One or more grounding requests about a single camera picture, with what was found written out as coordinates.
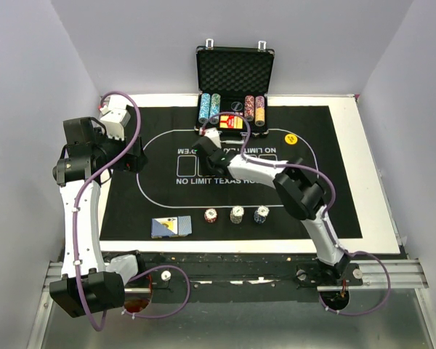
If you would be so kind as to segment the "grey white chip stack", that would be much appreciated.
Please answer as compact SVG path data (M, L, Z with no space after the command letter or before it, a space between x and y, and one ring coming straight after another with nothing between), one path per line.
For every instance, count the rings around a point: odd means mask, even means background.
M230 211L230 221L233 224L240 224L243 220L244 208L242 206L234 206Z

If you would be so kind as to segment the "yellow round blind button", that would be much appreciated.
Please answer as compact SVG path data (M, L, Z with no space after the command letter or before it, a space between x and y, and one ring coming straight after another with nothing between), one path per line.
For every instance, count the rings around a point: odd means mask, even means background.
M285 135L284 141L288 145L295 145L298 142L298 137L296 135L294 135L294 134L288 133L288 134Z

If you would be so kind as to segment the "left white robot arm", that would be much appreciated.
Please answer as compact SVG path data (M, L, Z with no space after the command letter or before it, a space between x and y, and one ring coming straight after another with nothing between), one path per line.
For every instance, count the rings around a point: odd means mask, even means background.
M92 117L64 121L66 144L52 170L65 215L65 256L61 279L49 286L51 298L72 318L120 308L124 286L141 286L147 276L139 252L105 262L100 247L98 205L101 173L139 173L148 162L134 122L121 123L124 137Z

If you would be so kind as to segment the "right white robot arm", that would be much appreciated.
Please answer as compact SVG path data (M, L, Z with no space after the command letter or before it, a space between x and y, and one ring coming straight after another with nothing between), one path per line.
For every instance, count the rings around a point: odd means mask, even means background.
M225 152L206 136L195 142L193 149L207 175L248 180L275 189L284 209L303 224L314 243L320 280L334 285L344 279L350 255L341 246L328 215L335 190L327 176L302 165L300 160L269 161L235 151ZM321 180L330 186L332 200L328 203Z

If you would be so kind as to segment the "red white chip stack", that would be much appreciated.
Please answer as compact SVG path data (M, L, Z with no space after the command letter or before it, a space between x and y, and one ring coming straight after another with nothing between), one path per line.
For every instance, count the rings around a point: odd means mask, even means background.
M204 220L213 223L217 220L217 211L214 208L209 208L204 212Z

